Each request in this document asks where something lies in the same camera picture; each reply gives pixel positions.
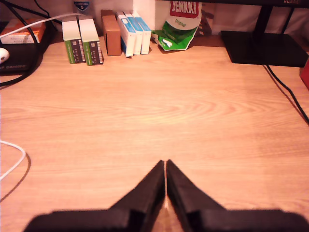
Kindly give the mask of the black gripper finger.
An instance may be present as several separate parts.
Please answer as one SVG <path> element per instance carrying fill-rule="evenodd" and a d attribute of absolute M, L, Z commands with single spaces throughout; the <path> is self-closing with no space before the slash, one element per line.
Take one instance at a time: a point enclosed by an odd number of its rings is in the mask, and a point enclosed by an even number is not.
<path fill-rule="evenodd" d="M 201 211 L 225 208 L 199 189 L 172 160 L 167 161 L 167 194 L 185 232 L 202 232 Z"/>
<path fill-rule="evenodd" d="M 126 232 L 150 232 L 165 199 L 164 162 L 160 160 L 152 170 L 112 209 L 129 214 Z"/>

